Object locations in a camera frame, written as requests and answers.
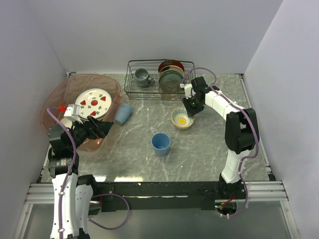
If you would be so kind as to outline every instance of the red connector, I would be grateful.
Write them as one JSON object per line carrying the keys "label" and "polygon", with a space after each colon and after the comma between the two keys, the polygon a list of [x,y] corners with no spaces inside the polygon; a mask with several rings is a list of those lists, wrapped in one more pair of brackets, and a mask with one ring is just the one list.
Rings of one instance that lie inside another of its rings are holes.
{"label": "red connector", "polygon": [[65,111],[66,111],[66,107],[64,107],[64,106],[59,106],[59,111],[60,111],[60,112],[65,112]]}

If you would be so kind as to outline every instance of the wire dish rack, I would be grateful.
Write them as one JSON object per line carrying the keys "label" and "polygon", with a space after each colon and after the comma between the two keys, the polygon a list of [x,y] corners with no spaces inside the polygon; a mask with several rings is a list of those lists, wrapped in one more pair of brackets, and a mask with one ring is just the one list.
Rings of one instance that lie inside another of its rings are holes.
{"label": "wire dish rack", "polygon": [[[167,59],[159,60],[132,60],[128,63],[128,68],[125,77],[124,91],[130,99],[139,100],[181,100],[185,97],[184,91],[178,92],[159,92],[159,72],[158,68],[163,61]],[[192,68],[195,67],[191,61],[179,61],[185,68],[185,74],[187,74]],[[134,80],[134,74],[137,69],[146,69],[150,77],[155,80],[153,85],[148,85],[145,88],[138,86]],[[195,78],[195,71],[191,72],[190,75],[185,79],[184,84],[190,83]]]}

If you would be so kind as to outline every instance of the white backdrop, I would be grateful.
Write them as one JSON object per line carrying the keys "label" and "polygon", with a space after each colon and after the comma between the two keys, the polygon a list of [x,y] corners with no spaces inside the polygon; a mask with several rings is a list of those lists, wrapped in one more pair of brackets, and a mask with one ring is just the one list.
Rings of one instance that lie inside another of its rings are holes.
{"label": "white backdrop", "polygon": [[244,75],[303,239],[319,237],[318,9],[318,0],[284,0]]}
{"label": "white backdrop", "polygon": [[282,0],[26,0],[66,71],[133,59],[244,73]]}
{"label": "white backdrop", "polygon": [[0,32],[0,238],[11,239],[49,144],[40,109],[66,74],[23,0],[1,0]]}

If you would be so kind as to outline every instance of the green plate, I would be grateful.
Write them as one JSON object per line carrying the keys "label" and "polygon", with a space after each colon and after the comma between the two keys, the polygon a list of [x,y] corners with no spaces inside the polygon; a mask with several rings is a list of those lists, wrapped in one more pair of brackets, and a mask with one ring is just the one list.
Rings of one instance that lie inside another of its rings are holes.
{"label": "green plate", "polygon": [[161,93],[180,93],[180,83],[183,76],[176,71],[168,71],[162,74],[159,79],[159,92]]}

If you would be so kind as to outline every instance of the blue cup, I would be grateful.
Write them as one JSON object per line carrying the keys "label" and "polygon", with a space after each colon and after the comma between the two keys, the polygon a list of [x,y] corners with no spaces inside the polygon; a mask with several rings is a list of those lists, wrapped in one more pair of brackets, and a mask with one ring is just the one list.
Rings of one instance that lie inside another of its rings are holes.
{"label": "blue cup", "polygon": [[126,103],[120,103],[118,110],[115,113],[114,122],[124,124],[132,112],[132,106]]}
{"label": "blue cup", "polygon": [[166,133],[156,133],[152,137],[152,146],[156,156],[163,157],[170,145],[170,138]]}

